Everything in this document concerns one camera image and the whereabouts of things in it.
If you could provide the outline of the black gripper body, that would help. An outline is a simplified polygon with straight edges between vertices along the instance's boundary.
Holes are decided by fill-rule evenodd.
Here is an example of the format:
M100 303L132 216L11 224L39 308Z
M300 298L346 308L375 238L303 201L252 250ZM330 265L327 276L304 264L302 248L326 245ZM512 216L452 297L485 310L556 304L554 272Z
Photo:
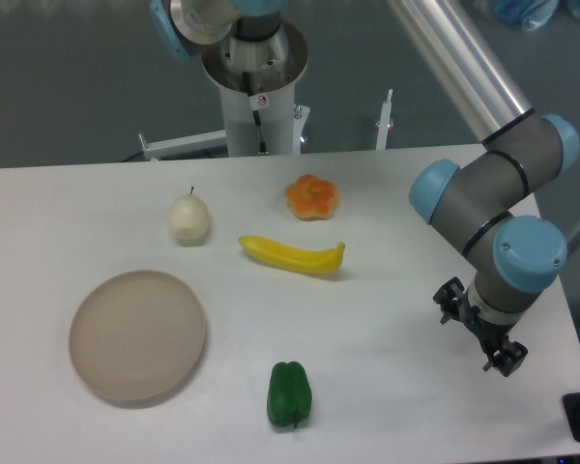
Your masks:
M465 295L458 305L460 322L476 336L482 349L500 349L512 325L500 325L481 319L479 307L471 305Z

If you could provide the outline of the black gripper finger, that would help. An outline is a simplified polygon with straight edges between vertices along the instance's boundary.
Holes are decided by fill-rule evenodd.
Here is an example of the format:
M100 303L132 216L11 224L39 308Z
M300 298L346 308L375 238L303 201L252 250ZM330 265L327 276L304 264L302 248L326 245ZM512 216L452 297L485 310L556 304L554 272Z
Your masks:
M481 344L482 350L487 357L483 366L484 371L492 368L498 370L504 377L508 377L516 371L528 355L528 349L517 341L510 341L507 337Z
M460 309L463 307L464 296L465 287L457 276L448 280L436 291L433 302L440 308L442 325L450 320L462 322Z

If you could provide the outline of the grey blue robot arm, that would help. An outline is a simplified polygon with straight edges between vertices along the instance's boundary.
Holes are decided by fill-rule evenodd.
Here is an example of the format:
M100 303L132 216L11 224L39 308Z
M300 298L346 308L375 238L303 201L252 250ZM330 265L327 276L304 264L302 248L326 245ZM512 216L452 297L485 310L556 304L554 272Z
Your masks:
M509 375L527 355L509 331L566 261L561 231L511 208L576 160L579 138L557 115L538 116L457 1L395 1L392 10L484 147L465 167L443 159L412 184L415 211L476 270L472 284L444 284L434 300L445 320L473 333L487 367ZM303 36L280 1L154 1L149 10L177 59L200 55L221 92L232 156L298 148L292 105L278 91L303 74Z

